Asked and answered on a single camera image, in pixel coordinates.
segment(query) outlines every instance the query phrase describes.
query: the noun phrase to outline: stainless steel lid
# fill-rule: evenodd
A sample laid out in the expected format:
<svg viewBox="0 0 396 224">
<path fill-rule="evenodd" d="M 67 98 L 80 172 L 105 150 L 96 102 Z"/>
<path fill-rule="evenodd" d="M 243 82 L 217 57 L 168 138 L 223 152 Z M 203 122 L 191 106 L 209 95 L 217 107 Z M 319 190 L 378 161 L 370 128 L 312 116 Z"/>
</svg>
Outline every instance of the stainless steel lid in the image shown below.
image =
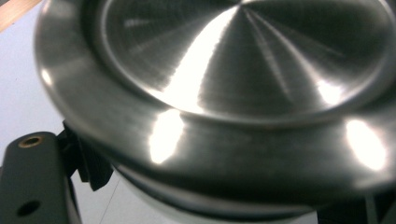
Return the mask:
<svg viewBox="0 0 396 224">
<path fill-rule="evenodd" d="M 386 0 L 59 0 L 36 57 L 139 188 L 249 219 L 395 182 L 395 38 Z"/>
</svg>

